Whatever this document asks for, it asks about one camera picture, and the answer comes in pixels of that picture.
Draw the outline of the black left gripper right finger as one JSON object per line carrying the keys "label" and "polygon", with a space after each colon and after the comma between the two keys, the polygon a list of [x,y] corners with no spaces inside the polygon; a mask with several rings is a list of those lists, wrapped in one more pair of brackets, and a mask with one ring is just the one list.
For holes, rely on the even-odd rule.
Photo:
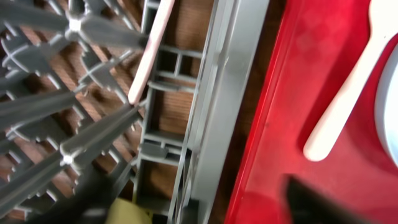
{"label": "black left gripper right finger", "polygon": [[293,175],[287,176],[285,199],[292,223],[370,223],[369,220],[350,212],[311,189]]}

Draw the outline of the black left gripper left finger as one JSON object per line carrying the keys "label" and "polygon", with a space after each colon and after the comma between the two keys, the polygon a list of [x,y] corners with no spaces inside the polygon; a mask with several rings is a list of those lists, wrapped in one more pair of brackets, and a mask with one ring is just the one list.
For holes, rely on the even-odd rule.
{"label": "black left gripper left finger", "polygon": [[28,224],[104,224],[111,204],[116,199],[116,179],[101,175],[89,182],[73,197],[54,205],[42,215],[28,220]]}

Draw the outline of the yellow plastic cup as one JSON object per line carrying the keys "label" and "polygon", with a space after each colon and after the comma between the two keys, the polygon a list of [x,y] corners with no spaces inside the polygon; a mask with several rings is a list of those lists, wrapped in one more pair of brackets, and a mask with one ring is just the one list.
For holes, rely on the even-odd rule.
{"label": "yellow plastic cup", "polygon": [[152,220],[136,204],[117,198],[109,208],[105,224],[152,224]]}

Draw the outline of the large light blue plate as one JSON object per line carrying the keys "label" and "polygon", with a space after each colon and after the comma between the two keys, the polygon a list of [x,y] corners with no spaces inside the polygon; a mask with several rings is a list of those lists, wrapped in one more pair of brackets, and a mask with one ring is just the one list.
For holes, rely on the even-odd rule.
{"label": "large light blue plate", "polygon": [[382,147],[397,166],[397,46],[390,54],[379,79],[374,119]]}

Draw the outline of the cream plastic spoon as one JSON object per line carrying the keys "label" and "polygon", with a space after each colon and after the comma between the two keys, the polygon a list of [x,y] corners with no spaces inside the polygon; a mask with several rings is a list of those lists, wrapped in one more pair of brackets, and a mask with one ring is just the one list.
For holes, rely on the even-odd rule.
{"label": "cream plastic spoon", "polygon": [[303,147],[303,154],[310,161],[318,162],[329,155],[374,66],[397,34],[397,0],[372,0],[368,16],[369,41]]}

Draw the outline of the pink plastic fork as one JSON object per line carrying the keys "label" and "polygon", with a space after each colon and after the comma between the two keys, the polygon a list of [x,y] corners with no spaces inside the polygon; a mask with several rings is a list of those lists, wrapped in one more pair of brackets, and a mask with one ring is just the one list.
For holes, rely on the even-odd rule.
{"label": "pink plastic fork", "polygon": [[165,28],[167,27],[174,2],[174,0],[162,0],[159,4],[147,45],[142,54],[136,76],[128,93],[128,101],[131,105],[135,105],[139,102],[144,91],[154,65],[155,57],[164,35]]}

